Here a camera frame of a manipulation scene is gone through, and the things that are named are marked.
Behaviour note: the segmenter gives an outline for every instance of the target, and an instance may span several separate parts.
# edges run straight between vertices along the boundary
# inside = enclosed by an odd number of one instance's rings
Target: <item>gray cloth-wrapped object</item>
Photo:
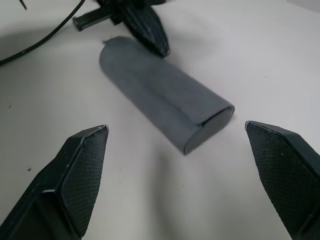
[[[105,42],[102,71],[183,153],[231,119],[235,107],[127,37]]]

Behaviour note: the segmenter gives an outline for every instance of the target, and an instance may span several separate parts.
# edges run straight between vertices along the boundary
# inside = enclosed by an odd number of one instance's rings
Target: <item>white surface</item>
[[[0,3],[1,59],[44,37],[77,1],[26,4]],[[244,126],[281,126],[320,152],[320,14],[285,0],[177,0],[156,9],[171,43],[167,60],[233,103],[232,121],[182,156],[100,71],[102,41],[129,36],[125,27],[106,21],[79,33],[69,24],[0,68],[0,222],[67,137],[108,124],[83,239],[289,240]]]

